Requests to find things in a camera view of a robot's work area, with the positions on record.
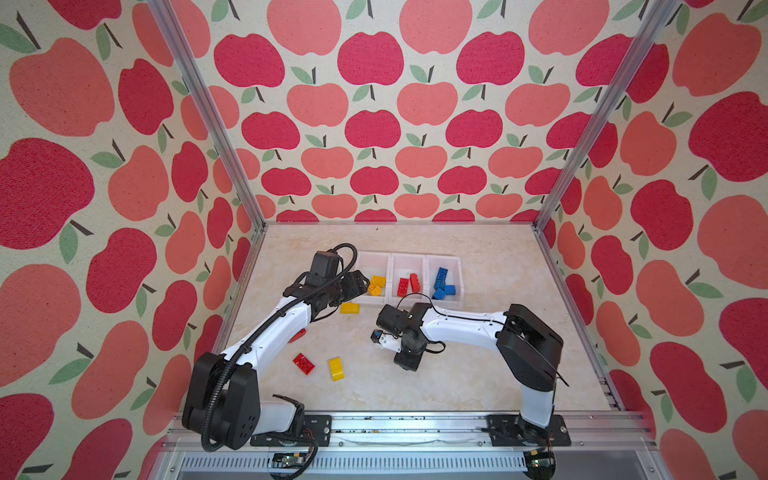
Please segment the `red long brick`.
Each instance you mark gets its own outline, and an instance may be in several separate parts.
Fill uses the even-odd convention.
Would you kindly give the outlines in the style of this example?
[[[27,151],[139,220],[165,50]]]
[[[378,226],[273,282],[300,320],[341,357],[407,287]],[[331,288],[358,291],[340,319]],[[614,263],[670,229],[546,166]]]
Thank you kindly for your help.
[[[410,282],[410,288],[412,293],[420,293],[421,292],[421,282],[419,280],[419,277],[416,273],[412,273],[409,276],[409,282]]]

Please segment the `yellow square brick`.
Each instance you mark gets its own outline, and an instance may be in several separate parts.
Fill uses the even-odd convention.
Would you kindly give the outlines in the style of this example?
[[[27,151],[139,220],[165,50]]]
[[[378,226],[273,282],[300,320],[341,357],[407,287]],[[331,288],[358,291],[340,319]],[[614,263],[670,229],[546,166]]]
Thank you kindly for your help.
[[[371,282],[379,285],[382,289],[386,287],[386,278],[383,276],[373,276]]]

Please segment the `left aluminium corner post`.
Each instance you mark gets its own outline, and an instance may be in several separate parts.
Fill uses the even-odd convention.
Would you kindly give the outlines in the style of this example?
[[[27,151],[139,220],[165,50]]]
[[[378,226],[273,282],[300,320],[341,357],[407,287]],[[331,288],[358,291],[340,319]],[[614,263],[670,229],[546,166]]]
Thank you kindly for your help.
[[[233,146],[224,126],[223,118],[219,113],[208,85],[200,73],[196,58],[184,34],[181,22],[174,11],[172,2],[149,1],[148,4],[159,31],[163,35],[181,76],[189,89],[190,95],[194,99],[209,137],[222,159],[228,176],[233,182],[233,188],[244,205],[245,211],[249,215],[256,232],[263,235],[267,227],[265,219],[250,188],[236,148]]]

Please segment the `white bin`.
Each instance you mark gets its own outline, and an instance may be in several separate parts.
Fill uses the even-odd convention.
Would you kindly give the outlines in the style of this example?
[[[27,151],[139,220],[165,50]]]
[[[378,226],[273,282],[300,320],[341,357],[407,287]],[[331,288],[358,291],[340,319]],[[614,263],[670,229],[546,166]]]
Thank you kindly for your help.
[[[370,281],[370,285],[363,295],[354,299],[355,303],[384,305],[390,300],[390,260],[389,253],[371,251],[358,253],[356,269]]]
[[[426,257],[412,253],[392,253],[387,271],[387,288],[392,306],[409,309],[414,303],[424,302],[421,295],[414,295],[411,276],[418,279],[420,292],[426,292]]]
[[[427,255],[427,280],[431,298],[437,306],[459,309],[464,304],[464,279],[457,256]]]

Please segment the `yellow curved brick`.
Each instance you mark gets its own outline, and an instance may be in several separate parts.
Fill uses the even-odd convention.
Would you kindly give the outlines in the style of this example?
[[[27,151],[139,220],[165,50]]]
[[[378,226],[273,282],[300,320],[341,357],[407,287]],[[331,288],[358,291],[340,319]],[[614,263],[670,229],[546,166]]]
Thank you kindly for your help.
[[[331,379],[334,382],[343,380],[345,378],[345,372],[343,368],[342,359],[340,357],[332,358],[328,361],[329,372]]]
[[[342,315],[359,314],[360,311],[361,306],[356,303],[343,303],[340,307],[340,312]]]

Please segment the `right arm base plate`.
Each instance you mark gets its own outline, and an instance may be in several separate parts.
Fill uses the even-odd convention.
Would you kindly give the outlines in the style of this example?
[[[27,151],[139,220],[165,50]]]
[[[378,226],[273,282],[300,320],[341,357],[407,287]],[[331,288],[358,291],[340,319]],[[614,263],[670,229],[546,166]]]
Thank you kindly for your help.
[[[554,415],[549,425],[539,427],[520,415],[493,414],[486,417],[482,429],[494,447],[569,447],[572,440],[561,415]]]

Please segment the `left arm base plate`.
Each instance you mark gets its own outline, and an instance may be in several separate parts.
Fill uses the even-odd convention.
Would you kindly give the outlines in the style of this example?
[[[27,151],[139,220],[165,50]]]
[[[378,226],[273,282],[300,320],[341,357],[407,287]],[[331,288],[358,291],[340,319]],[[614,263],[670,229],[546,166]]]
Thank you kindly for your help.
[[[255,435],[250,440],[254,447],[304,447],[316,441],[319,447],[328,447],[332,432],[331,415],[305,415],[301,427],[277,434]]]

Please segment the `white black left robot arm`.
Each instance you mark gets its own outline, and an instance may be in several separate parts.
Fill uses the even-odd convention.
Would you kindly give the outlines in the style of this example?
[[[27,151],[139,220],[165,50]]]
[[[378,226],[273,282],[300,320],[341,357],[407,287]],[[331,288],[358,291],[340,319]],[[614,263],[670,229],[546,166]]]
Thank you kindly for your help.
[[[289,286],[273,312],[248,336],[225,351],[204,353],[192,370],[182,425],[201,437],[207,452],[239,449],[258,435],[302,435],[304,406],[276,395],[263,400],[259,376],[300,331],[326,308],[367,292],[370,280],[355,270],[312,286],[303,278]]]

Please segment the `right aluminium corner post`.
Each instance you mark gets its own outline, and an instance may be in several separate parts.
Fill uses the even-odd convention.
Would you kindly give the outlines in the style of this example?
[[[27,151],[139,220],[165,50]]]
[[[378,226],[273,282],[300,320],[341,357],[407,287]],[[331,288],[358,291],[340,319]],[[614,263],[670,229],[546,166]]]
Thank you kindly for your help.
[[[612,112],[627,93],[630,83],[635,78],[639,68],[648,56],[660,33],[674,15],[681,1],[655,1],[647,15],[642,20],[637,35],[631,41],[627,53],[619,64],[611,82],[605,87],[605,94],[597,103],[583,134],[576,147],[568,154],[561,174],[557,178],[550,194],[546,197],[532,230],[537,236],[542,236],[544,228],[561,203],[568,186],[574,179],[581,163],[586,159],[605,125],[610,120]]]

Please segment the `aluminium front rail frame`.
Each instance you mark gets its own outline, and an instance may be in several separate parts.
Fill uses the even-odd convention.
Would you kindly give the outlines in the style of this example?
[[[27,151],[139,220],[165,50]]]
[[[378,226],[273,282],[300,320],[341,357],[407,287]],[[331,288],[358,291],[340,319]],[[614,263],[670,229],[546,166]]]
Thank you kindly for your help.
[[[205,452],[173,423],[150,479],[669,479],[642,417],[562,412],[569,447],[494,447],[486,417],[509,412],[311,412],[331,415],[328,447]]]

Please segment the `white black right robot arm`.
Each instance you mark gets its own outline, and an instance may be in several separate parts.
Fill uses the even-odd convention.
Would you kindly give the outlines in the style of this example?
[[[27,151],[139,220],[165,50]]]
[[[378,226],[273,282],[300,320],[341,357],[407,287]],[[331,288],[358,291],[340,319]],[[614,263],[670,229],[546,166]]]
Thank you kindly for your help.
[[[563,339],[530,309],[512,304],[503,312],[472,313],[417,302],[408,310],[384,306],[371,340],[394,353],[394,363],[418,370],[431,345],[456,342],[497,351],[521,384],[520,425],[541,433],[550,425],[555,406]]]

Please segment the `aluminium corner post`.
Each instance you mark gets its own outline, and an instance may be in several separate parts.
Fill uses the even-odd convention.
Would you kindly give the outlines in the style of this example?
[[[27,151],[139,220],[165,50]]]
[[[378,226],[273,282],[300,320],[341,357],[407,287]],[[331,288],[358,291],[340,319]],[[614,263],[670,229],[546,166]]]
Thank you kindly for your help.
[[[222,159],[228,176],[233,182],[233,188],[244,205],[245,211],[249,215],[256,232],[263,235],[267,227],[265,219],[250,188],[236,148],[233,146],[224,126],[223,118],[219,113],[208,85],[200,73],[196,58],[184,34],[181,22],[174,11],[172,2],[149,1],[148,4],[159,31],[163,35],[181,76],[189,89],[190,95],[194,99],[209,137]]]
[[[537,236],[542,236],[544,228],[561,203],[568,186],[574,179],[581,163],[586,159],[605,125],[610,120],[612,112],[627,93],[630,83],[635,78],[639,68],[648,56],[660,33],[674,15],[681,1],[655,1],[647,15],[642,20],[637,35],[631,41],[627,53],[619,64],[611,82],[605,87],[605,94],[597,103],[583,134],[576,147],[568,154],[561,174],[557,178],[550,194],[546,197],[532,230]]]

